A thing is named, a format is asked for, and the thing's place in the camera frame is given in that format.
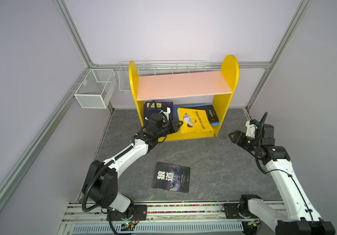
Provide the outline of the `yellow cartoon cover book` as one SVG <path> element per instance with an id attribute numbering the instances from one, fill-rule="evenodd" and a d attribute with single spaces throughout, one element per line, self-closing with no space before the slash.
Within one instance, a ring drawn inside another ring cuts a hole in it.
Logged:
<path id="1" fill-rule="evenodd" d="M 178 108 L 177 114 L 179 120 L 183 122 L 180 128 L 181 134 L 213 130 L 205 110 Z"/>

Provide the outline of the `blue book of fan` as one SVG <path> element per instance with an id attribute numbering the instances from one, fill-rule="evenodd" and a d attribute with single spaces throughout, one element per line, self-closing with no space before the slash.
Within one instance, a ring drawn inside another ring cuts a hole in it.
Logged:
<path id="1" fill-rule="evenodd" d="M 145 101 L 144 103 L 144 120 L 147 120 L 152 114 L 154 113 L 161 113 L 163 107 L 170 107 L 171 108 L 171 113 L 169 115 L 169 120 L 174 119 L 174 114 L 173 114 L 173 102 L 156 102 L 153 103 L 152 106 L 150 107 L 150 102 Z"/>

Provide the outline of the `black book orange title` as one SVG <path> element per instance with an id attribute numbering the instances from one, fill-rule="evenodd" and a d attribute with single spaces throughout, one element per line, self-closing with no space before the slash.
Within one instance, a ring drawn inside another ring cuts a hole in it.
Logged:
<path id="1" fill-rule="evenodd" d="M 211 126 L 220 126 L 220 120 L 212 105 L 203 105 L 203 106 L 196 107 L 196 109 L 204 110 L 206 112 L 208 121 Z"/>

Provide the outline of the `black wolf cover book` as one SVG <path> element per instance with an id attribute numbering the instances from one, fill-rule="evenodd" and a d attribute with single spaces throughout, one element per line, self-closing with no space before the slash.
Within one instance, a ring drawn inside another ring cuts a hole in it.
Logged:
<path id="1" fill-rule="evenodd" d="M 189 193 L 191 169 L 188 166 L 158 162 L 152 181 L 153 189 Z"/>

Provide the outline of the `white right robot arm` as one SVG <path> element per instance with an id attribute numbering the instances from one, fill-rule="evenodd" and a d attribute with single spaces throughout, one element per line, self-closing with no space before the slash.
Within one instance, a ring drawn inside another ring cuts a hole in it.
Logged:
<path id="1" fill-rule="evenodd" d="M 267 115 L 265 113 L 260 121 L 246 122 L 246 132 L 232 132 L 229 138 L 254 157 L 263 174 L 272 176 L 286 214 L 273 209 L 255 194 L 244 194 L 239 201 L 240 215 L 256 216 L 276 235 L 334 235 L 333 224 L 322 219 L 299 183 L 287 150 L 275 144 L 274 127 L 265 122 Z"/>

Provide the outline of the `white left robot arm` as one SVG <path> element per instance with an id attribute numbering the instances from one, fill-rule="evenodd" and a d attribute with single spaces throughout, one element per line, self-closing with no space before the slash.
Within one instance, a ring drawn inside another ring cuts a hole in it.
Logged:
<path id="1" fill-rule="evenodd" d="M 117 211 L 127 218 L 132 216 L 134 202 L 119 192 L 118 178 L 136 160 L 159 144 L 160 138 L 165 139 L 179 132 L 184 124 L 181 120 L 168 119 L 163 110 L 157 107 L 155 100 L 150 102 L 148 109 L 151 107 L 154 107 L 156 113 L 147 117 L 126 148 L 111 158 L 104 161 L 95 160 L 90 164 L 82 187 L 83 212 L 101 207 Z"/>

